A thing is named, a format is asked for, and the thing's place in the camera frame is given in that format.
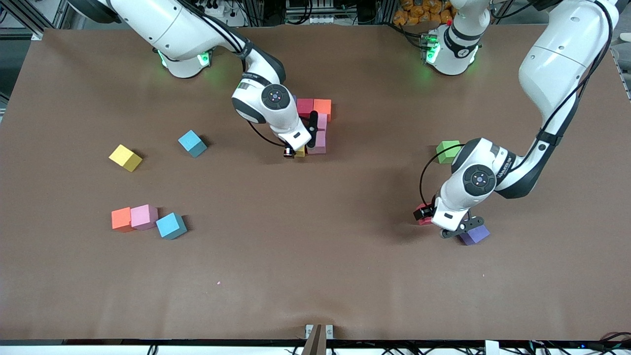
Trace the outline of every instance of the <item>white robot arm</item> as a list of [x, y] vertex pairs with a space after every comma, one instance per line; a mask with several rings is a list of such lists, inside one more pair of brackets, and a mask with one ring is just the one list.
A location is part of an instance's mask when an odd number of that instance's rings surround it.
[[451, 165], [452, 176], [435, 196], [434, 224], [456, 231], [469, 209], [493, 191], [520, 198], [534, 188], [577, 109], [581, 77], [590, 64], [602, 60], [599, 54], [606, 54], [603, 46], [617, 22], [615, 0], [563, 0], [550, 12], [546, 30], [519, 68], [519, 82], [543, 117], [531, 148], [521, 157], [484, 138], [467, 142]]
[[190, 78], [209, 66], [199, 55], [222, 46], [244, 62], [244, 74], [232, 95], [237, 112], [253, 123], [268, 123], [293, 150], [311, 140], [298, 116], [283, 64], [222, 22], [197, 13], [186, 0], [69, 0], [97, 22], [125, 21], [160, 53], [176, 77]]

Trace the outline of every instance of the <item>toy block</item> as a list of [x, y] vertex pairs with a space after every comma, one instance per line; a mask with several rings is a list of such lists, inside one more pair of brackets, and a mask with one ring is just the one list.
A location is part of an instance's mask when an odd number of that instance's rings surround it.
[[139, 231], [155, 228], [157, 220], [158, 209], [151, 205], [131, 209], [131, 226]]
[[[444, 140], [438, 145], [438, 147], [436, 147], [436, 154], [442, 152], [443, 150], [449, 147], [453, 147], [454, 145], [459, 145], [459, 144], [460, 144], [460, 141], [457, 141], [457, 140]], [[451, 148], [447, 150], [446, 152], [440, 154], [438, 156], [438, 163], [451, 164], [452, 162], [454, 162], [454, 158], [456, 157], [456, 154], [460, 152], [460, 148], [462, 147]]]
[[110, 159], [116, 164], [127, 169], [129, 172], [134, 171], [138, 164], [143, 161], [141, 157], [137, 156], [134, 152], [127, 149], [122, 144], [119, 145], [112, 154], [110, 154]]
[[303, 145], [300, 149], [296, 150], [296, 157], [304, 158], [305, 157], [305, 146]]
[[158, 219], [156, 225], [158, 226], [158, 231], [160, 231], [160, 236], [169, 240], [173, 240], [188, 231], [182, 216], [175, 213]]
[[491, 232], [487, 227], [482, 225], [469, 230], [467, 233], [460, 234], [460, 239], [467, 245], [474, 245], [479, 243], [482, 239], [488, 237]]
[[308, 154], [326, 154], [326, 131], [315, 133], [315, 147], [307, 147]]
[[182, 147], [194, 158], [199, 157], [199, 154], [202, 154], [208, 148], [193, 130], [186, 132], [186, 134], [181, 136], [177, 141], [180, 142]]
[[314, 99], [314, 110], [319, 114], [326, 114], [326, 120], [331, 122], [331, 100]]
[[321, 114], [321, 113], [317, 114], [317, 130], [318, 131], [326, 131], [327, 120], [328, 118], [326, 114]]
[[[415, 210], [415, 216], [416, 216], [416, 211], [420, 210], [421, 208], [426, 207], [427, 205], [424, 203], [421, 203]], [[418, 220], [418, 225], [419, 226], [425, 226], [426, 224], [432, 224], [432, 218], [431, 217], [425, 217], [422, 219]]]
[[298, 99], [296, 106], [298, 108], [298, 116], [309, 118], [311, 111], [314, 110], [314, 99]]
[[136, 230], [131, 226], [131, 207], [112, 211], [112, 229], [123, 233]]

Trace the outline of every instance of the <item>table surface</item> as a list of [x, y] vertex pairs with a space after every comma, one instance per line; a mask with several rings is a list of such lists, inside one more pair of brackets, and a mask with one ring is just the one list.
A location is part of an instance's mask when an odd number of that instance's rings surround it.
[[[134, 32], [47, 31], [0, 129], [0, 337], [598, 339], [631, 327], [629, 102], [611, 57], [526, 198], [474, 209], [475, 246], [414, 224], [441, 140], [523, 154], [541, 124], [517, 79], [539, 26], [490, 27], [458, 77], [386, 27], [243, 29], [298, 97], [331, 98], [327, 154], [285, 160], [234, 112], [239, 60], [190, 80]], [[189, 129], [212, 146], [191, 158]], [[262, 127], [270, 134], [267, 127]], [[108, 160], [118, 144], [144, 161]], [[434, 164], [430, 195], [449, 176]], [[174, 241], [112, 210], [185, 215]]]

